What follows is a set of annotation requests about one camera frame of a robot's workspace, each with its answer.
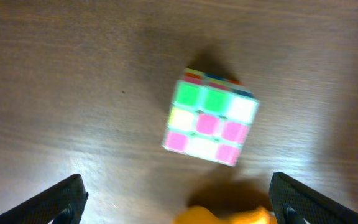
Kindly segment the multicoloured puzzle cube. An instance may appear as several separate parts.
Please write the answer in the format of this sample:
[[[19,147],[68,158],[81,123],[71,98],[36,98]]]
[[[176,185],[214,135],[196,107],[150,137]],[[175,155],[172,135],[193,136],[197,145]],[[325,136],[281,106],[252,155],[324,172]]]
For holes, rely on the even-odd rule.
[[[162,146],[234,166],[258,108],[258,99],[237,80],[186,68],[175,85]]]

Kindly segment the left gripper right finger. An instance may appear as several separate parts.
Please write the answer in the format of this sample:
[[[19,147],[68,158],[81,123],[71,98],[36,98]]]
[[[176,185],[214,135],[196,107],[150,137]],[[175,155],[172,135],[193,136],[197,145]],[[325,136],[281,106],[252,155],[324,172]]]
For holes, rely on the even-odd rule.
[[[269,199],[277,223],[358,223],[358,213],[283,172],[275,172]]]

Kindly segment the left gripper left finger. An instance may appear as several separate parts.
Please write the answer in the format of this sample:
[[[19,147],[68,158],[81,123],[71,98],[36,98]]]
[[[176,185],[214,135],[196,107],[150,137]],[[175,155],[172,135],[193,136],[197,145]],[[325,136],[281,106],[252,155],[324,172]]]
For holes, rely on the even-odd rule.
[[[0,215],[0,223],[79,224],[88,192],[82,176],[73,174]]]

